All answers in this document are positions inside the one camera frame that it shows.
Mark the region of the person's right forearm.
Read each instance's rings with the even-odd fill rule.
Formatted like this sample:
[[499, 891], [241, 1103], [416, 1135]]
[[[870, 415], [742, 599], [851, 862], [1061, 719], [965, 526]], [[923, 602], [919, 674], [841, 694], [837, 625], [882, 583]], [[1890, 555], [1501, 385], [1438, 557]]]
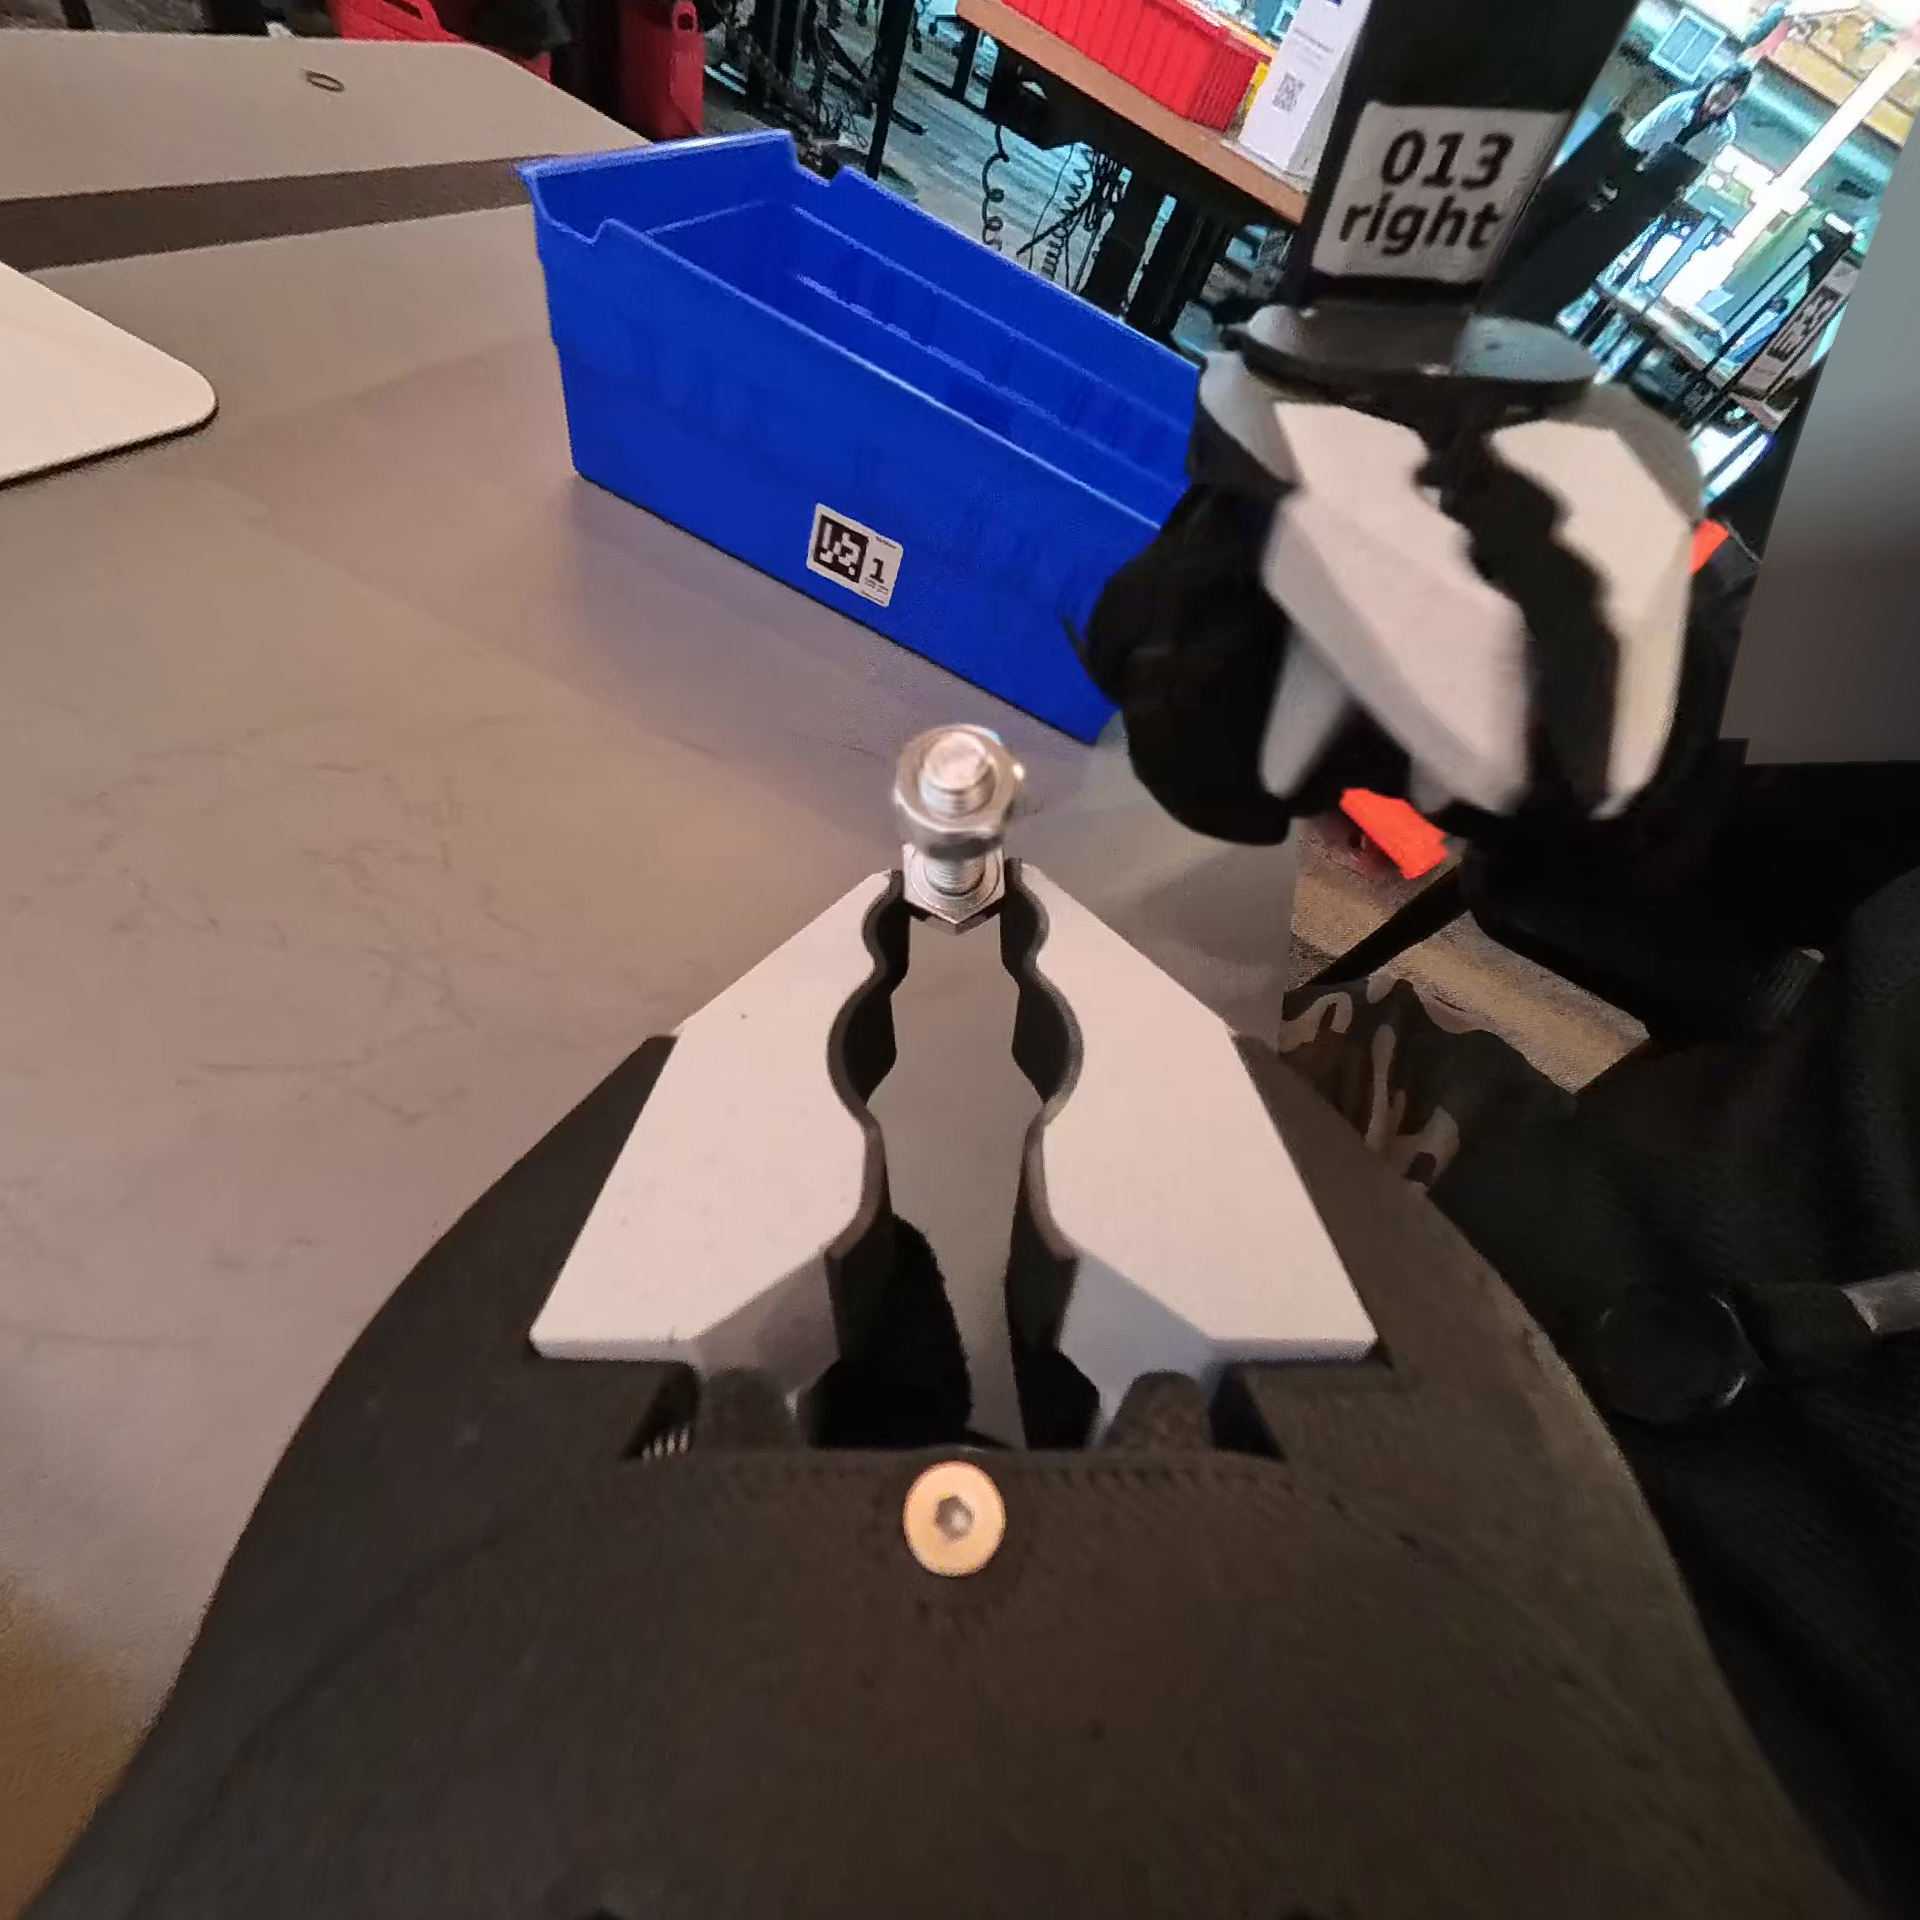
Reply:
[[1657, 1045], [1754, 1038], [1916, 853], [1912, 761], [1723, 767], [1664, 810], [1489, 834], [1463, 898], [1500, 946]]

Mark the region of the blue storage bin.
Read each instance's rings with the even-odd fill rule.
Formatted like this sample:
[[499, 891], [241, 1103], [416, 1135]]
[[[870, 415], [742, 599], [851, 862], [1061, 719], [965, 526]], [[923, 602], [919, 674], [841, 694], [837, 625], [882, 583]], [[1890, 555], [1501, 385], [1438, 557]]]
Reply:
[[1078, 742], [1196, 367], [790, 137], [520, 168], [574, 468]]

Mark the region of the steel hex bolt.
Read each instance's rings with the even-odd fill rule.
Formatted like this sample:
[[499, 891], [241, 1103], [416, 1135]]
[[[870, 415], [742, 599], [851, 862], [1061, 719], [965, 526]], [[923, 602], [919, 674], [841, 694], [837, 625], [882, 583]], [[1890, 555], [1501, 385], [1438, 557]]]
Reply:
[[964, 931], [982, 920], [1003, 893], [1003, 838], [974, 854], [921, 853], [899, 838], [903, 898], [930, 920]]

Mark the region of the red storage bin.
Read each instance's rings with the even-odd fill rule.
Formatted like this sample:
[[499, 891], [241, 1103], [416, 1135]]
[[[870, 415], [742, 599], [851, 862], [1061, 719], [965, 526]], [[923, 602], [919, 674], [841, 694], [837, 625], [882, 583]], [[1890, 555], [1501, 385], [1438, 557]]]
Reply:
[[1094, 67], [1188, 125], [1232, 132], [1275, 58], [1237, 19], [1197, 2], [1010, 2]]

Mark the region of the framed marker sign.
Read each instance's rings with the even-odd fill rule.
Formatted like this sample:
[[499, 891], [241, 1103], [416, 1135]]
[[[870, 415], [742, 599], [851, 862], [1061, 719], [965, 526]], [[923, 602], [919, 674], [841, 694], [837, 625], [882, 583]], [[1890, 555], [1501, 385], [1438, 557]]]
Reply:
[[1740, 375], [1735, 393], [1744, 405], [1774, 406], [1776, 395], [1806, 378], [1859, 281], [1856, 240], [1857, 235], [1847, 226], [1822, 239], [1804, 297]]

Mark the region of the person's right hand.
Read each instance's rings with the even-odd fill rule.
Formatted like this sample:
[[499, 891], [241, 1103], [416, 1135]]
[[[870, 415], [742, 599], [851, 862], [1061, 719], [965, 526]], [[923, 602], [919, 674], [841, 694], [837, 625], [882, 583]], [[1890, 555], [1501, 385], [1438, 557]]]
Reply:
[[1459, 799], [1416, 801], [1413, 759], [1354, 694], [1307, 773], [1270, 786], [1261, 751], [1283, 670], [1303, 638], [1258, 579], [1271, 509], [1249, 493], [1194, 484], [1155, 539], [1102, 589], [1079, 656], [1115, 708], [1133, 775], [1179, 826], [1249, 848], [1329, 815], [1350, 791], [1413, 805], [1489, 862], [1678, 874], [1731, 824], [1748, 784], [1745, 748], [1721, 737], [1726, 699], [1760, 563], [1715, 526], [1691, 570], [1685, 667], [1660, 769], [1612, 821], [1577, 818], [1554, 791], [1489, 812]]

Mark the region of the white folding stand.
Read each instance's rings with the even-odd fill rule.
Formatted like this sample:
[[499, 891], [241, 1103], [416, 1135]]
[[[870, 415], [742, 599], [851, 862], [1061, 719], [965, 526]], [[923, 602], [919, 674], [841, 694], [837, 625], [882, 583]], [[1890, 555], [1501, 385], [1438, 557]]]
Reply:
[[4, 486], [180, 438], [216, 412], [202, 372], [2, 267]]

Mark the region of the orange traffic cone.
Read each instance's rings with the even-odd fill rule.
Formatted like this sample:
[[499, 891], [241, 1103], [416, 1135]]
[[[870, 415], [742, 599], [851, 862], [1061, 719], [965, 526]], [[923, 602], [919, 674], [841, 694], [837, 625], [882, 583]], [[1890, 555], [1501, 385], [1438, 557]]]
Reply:
[[1337, 818], [1356, 871], [1375, 879], [1420, 882], [1449, 861], [1448, 837], [1404, 801], [1368, 789], [1345, 789]]

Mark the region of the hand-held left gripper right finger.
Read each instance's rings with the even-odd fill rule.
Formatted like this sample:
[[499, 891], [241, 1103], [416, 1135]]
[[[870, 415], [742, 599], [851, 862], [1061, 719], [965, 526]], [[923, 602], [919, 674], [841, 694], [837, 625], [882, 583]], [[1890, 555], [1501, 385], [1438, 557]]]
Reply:
[[997, 911], [1038, 1112], [1003, 1275], [1029, 1449], [1085, 1449], [1139, 1380], [1358, 1365], [1378, 1331], [1245, 1048], [1031, 862]]

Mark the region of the person's camouflage pants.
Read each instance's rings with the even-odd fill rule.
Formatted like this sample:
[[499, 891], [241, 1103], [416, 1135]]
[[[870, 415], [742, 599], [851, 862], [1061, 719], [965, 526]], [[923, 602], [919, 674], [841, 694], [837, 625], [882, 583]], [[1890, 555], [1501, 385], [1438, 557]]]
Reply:
[[1452, 1093], [1470, 1026], [1404, 979], [1297, 987], [1275, 1051], [1398, 1178], [1431, 1188], [1457, 1158], [1463, 1097]]

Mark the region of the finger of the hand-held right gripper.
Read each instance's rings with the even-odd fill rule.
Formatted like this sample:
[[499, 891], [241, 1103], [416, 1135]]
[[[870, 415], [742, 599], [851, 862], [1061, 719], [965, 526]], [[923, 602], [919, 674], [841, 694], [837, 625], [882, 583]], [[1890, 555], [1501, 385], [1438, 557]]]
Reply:
[[1517, 610], [1529, 801], [1612, 821], [1655, 780], [1698, 522], [1698, 464], [1657, 412], [1549, 412], [1486, 436], [1475, 568]]
[[1199, 457], [1212, 478], [1275, 486], [1258, 580], [1287, 643], [1261, 786], [1303, 801], [1360, 719], [1405, 757], [1418, 803], [1511, 812], [1528, 791], [1524, 615], [1423, 486], [1421, 436], [1205, 367]]

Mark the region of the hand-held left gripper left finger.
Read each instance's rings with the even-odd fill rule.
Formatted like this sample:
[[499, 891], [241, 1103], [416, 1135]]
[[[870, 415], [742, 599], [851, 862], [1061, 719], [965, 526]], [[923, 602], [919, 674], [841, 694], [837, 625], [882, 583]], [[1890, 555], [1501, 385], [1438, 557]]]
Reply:
[[861, 879], [667, 1037], [530, 1340], [554, 1363], [753, 1375], [836, 1423], [896, 1260], [872, 1097], [897, 1062], [909, 913]]

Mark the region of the white carton box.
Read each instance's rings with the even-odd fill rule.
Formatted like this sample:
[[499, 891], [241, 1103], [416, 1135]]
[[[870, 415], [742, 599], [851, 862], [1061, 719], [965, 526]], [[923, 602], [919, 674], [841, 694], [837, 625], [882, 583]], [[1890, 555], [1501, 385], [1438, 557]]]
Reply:
[[1235, 144], [1293, 185], [1311, 185], [1371, 2], [1299, 2], [1240, 120]]

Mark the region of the steel hex nut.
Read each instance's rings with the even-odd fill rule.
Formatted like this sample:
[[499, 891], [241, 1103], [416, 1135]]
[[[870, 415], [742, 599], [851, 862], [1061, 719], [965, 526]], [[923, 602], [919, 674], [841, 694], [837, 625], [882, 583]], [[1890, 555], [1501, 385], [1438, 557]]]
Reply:
[[892, 816], [917, 853], [975, 854], [995, 848], [1028, 797], [1025, 769], [992, 730], [934, 728], [899, 751]]

